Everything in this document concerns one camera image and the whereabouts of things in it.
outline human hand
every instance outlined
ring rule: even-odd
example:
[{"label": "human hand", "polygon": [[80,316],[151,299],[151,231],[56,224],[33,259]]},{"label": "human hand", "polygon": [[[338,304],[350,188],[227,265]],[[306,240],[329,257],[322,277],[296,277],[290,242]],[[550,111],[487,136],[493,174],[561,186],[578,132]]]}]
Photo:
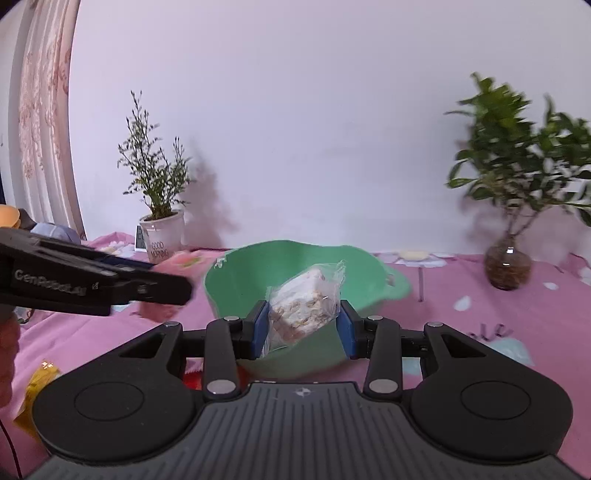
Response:
[{"label": "human hand", "polygon": [[21,326],[12,314],[8,320],[0,320],[0,408],[12,398],[14,359],[18,352]]}]

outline green bowl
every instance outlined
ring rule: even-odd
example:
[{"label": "green bowl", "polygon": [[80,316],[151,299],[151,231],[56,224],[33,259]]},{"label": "green bowl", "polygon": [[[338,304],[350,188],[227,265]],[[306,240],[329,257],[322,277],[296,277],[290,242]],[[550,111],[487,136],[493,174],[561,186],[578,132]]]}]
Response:
[{"label": "green bowl", "polygon": [[[267,288],[280,286],[314,264],[345,261],[341,299],[362,316],[376,313],[384,300],[399,300],[410,292],[408,280],[360,248],[321,247],[289,240],[274,240],[232,250],[220,267],[207,273],[204,284],[217,318],[244,318]],[[255,361],[239,363],[259,378],[289,380],[331,368],[346,360],[332,321],[295,345],[281,348]]]}]

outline potted plant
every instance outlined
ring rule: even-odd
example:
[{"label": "potted plant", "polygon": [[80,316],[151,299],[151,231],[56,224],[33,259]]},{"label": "potted plant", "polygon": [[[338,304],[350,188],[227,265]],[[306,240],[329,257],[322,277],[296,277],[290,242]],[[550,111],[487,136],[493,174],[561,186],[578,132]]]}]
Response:
[{"label": "potted plant", "polygon": [[[456,155],[447,186],[466,186],[474,200],[489,200],[504,210],[503,237],[485,255],[491,284],[514,290],[525,283],[531,260],[517,249],[518,237],[546,210],[559,205],[591,226],[591,132],[587,121],[556,112],[549,96],[543,123],[523,114],[530,104],[508,84],[472,74],[478,93],[447,113],[472,119],[467,147]],[[460,176],[470,165],[469,177]]]},{"label": "potted plant", "polygon": [[134,177],[124,194],[141,193],[142,201],[150,209],[150,214],[141,218],[139,224],[144,233],[148,259],[159,263],[181,250],[183,211],[173,209],[173,206],[186,203],[178,195],[189,183],[189,158],[184,156],[184,147],[178,137],[173,142],[174,161],[169,161],[162,147],[156,146],[162,140],[152,134],[158,124],[149,122],[150,115],[140,103],[141,95],[142,92],[139,96],[131,92],[134,108],[131,118],[126,119],[129,137],[118,146],[121,158],[117,168],[129,167]]}]

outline blue gripper pad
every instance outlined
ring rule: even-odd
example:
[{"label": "blue gripper pad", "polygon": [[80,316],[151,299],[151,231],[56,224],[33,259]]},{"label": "blue gripper pad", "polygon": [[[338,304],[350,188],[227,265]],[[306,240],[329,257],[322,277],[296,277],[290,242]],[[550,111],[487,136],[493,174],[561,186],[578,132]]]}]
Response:
[{"label": "blue gripper pad", "polygon": [[259,358],[261,356],[261,352],[263,347],[265,346],[265,341],[267,339],[267,334],[269,333],[269,302],[265,302],[265,306],[261,310],[259,316],[255,320],[255,331],[252,338],[252,345],[251,345],[251,352],[253,358]]},{"label": "blue gripper pad", "polygon": [[355,333],[353,322],[345,310],[341,308],[339,316],[336,318],[336,330],[339,332],[340,342],[343,344],[343,350],[348,358],[357,358],[357,348],[355,343]]}]

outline pink floral curtain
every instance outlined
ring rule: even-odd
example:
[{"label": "pink floral curtain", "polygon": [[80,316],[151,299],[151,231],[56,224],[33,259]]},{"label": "pink floral curtain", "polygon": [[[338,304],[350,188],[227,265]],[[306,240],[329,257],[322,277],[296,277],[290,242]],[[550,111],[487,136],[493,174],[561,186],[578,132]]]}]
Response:
[{"label": "pink floral curtain", "polygon": [[80,0],[30,0],[35,9],[22,65],[19,138],[27,211],[36,222],[83,235],[74,185],[68,88]]}]

